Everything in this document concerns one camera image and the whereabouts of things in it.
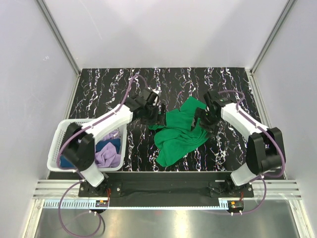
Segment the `green t shirt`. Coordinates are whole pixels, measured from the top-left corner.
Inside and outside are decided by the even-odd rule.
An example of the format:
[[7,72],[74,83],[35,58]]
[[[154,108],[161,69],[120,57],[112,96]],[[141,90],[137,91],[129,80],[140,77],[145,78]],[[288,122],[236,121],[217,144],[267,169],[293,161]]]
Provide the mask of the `green t shirt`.
[[188,153],[196,150],[208,139],[205,129],[197,125],[191,128],[195,110],[204,110],[206,105],[189,97],[179,109],[166,113],[166,125],[150,125],[148,128],[156,132],[155,146],[159,149],[156,162],[162,167],[174,165]]

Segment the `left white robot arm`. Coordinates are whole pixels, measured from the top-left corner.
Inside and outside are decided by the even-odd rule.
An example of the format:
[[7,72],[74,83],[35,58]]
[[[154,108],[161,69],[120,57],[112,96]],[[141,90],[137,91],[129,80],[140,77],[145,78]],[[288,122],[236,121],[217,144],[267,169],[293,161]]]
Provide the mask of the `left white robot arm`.
[[143,89],[139,95],[124,96],[110,112],[82,125],[72,122],[66,129],[57,158],[63,155],[90,185],[95,196],[106,193],[106,177],[95,162],[96,143],[121,126],[138,120],[143,125],[165,125],[165,104],[159,105],[160,90]]

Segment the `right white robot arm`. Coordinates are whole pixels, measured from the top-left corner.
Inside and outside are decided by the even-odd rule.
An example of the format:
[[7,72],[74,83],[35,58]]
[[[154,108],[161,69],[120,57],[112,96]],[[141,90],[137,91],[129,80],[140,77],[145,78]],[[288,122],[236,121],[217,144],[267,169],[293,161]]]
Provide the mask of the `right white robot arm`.
[[208,91],[204,95],[206,108],[196,108],[191,128],[200,126],[213,137],[221,121],[231,124],[247,140],[246,161],[234,170],[218,187],[210,191],[237,196],[246,185],[265,176],[278,178],[285,170],[286,158],[283,136],[277,127],[269,128],[247,114],[240,100],[224,96],[229,91]]

